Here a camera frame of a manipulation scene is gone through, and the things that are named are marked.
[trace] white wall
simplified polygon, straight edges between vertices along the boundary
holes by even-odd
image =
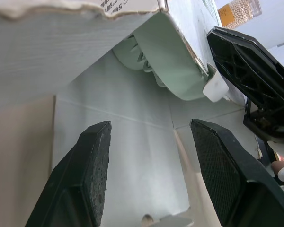
[[[216,0],[217,8],[231,2]],[[262,15],[236,28],[237,31],[253,36],[269,49],[284,42],[284,0],[259,0]]]

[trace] jar label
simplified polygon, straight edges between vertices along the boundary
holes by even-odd
[[[231,7],[229,4],[223,6],[218,10],[223,27],[227,26],[229,23],[235,21],[235,17],[232,14]]]

